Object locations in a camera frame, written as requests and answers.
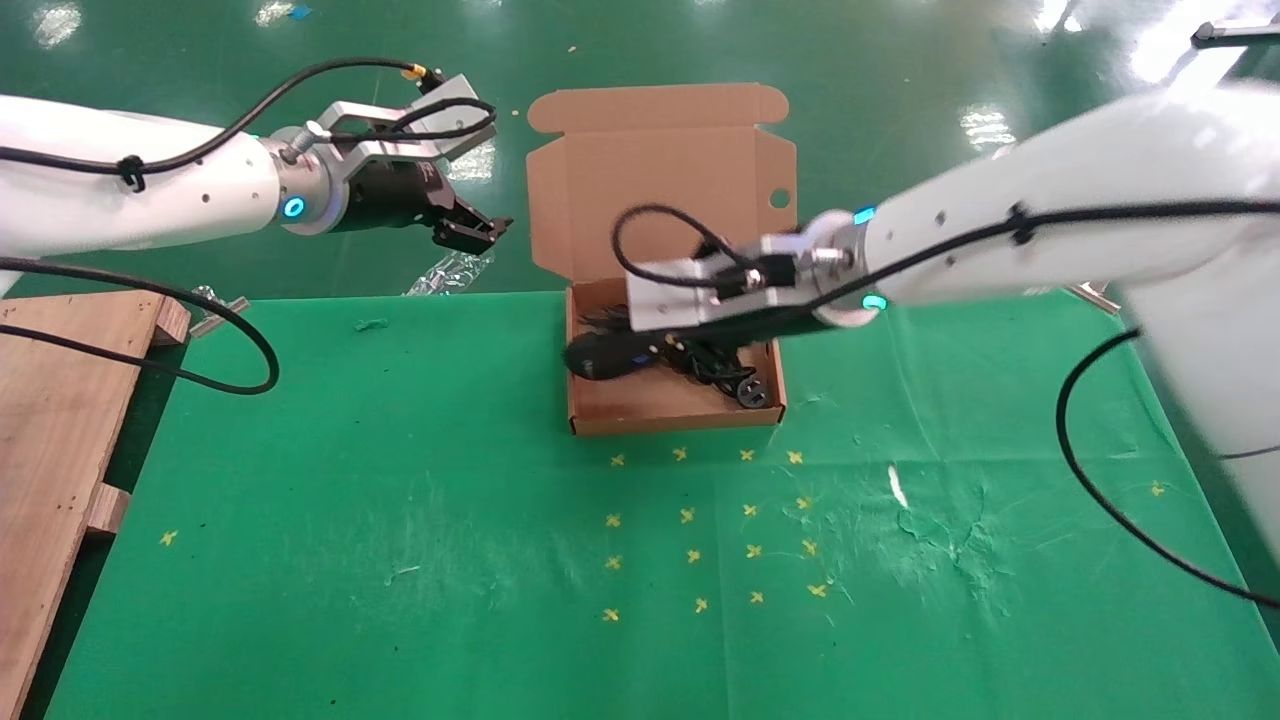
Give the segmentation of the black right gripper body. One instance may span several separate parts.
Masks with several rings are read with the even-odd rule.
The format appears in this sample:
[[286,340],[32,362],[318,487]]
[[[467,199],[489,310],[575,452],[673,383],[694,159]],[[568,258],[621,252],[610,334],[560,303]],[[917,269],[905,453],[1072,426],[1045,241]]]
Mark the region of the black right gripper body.
[[833,327],[801,306],[735,300],[660,305],[660,331],[680,340],[742,347],[781,337],[813,334]]

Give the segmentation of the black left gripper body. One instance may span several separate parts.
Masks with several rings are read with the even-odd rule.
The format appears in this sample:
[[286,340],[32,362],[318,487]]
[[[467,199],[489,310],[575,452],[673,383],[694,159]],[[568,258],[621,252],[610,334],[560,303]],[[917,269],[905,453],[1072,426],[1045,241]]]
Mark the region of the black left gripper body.
[[454,222],[456,192],[430,161],[371,161],[347,190],[337,233],[424,225],[442,234]]

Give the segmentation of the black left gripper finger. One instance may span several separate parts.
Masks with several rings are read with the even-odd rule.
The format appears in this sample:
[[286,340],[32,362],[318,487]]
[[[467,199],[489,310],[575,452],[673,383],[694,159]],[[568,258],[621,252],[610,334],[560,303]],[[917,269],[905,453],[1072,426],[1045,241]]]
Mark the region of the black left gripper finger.
[[465,200],[454,201],[454,223],[467,232],[485,238],[502,237],[513,224],[511,217],[489,217]]
[[492,225],[472,228],[453,222],[436,223],[433,231],[435,245],[470,256],[481,256],[497,242],[498,229]]

